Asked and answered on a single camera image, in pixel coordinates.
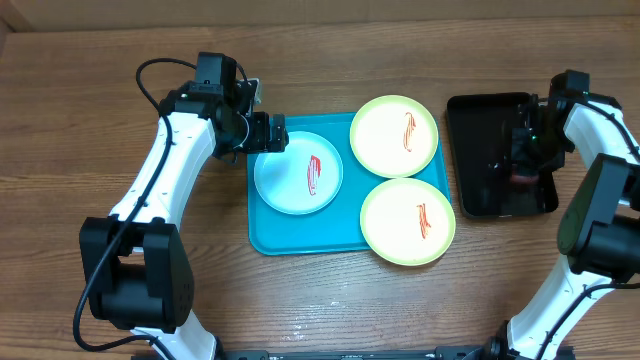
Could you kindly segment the red and green sponge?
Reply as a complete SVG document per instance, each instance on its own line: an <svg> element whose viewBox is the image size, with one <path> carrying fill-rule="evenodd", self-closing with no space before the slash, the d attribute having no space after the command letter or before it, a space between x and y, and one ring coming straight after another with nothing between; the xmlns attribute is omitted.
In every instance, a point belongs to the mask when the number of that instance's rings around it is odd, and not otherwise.
<svg viewBox="0 0 640 360"><path fill-rule="evenodd" d="M512 184L518 186L534 186L539 182L539 174L522 174L519 171L512 170L509 180Z"/></svg>

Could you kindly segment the light blue plate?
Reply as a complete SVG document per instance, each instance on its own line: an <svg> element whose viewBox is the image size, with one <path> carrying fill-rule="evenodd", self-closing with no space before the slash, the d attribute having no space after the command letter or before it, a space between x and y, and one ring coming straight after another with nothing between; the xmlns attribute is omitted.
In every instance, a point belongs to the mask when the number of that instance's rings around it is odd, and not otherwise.
<svg viewBox="0 0 640 360"><path fill-rule="evenodd" d="M324 137L295 131L289 134L284 152L257 157L253 177L258 194L270 207L288 215L307 215L337 196L343 162Z"/></svg>

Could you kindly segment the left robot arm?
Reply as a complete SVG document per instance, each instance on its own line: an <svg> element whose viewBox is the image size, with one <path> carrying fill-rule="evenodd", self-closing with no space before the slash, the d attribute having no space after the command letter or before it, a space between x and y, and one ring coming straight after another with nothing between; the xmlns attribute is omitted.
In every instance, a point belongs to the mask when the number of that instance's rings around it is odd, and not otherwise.
<svg viewBox="0 0 640 360"><path fill-rule="evenodd" d="M152 103L156 138L126 195L79 231L86 285L72 333L87 352L144 341L159 359L226 356L193 311L184 210L209 158L281 153L289 136L284 115L255 111L260 81L234 58L201 52L191 67L194 79Z"/></svg>

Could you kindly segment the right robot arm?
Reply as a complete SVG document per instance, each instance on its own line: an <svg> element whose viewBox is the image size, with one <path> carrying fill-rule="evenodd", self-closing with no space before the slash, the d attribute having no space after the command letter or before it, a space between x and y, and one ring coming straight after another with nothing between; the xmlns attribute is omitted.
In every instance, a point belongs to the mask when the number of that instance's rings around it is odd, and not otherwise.
<svg viewBox="0 0 640 360"><path fill-rule="evenodd" d="M617 214L639 208L639 144L613 97L589 89L588 74L567 70L535 97L527 126L512 134L512 178L531 179L578 152L587 173L559 224L560 256L525 308L475 354L478 359L571 359L561 344L592 306L614 290L636 288L639 222Z"/></svg>

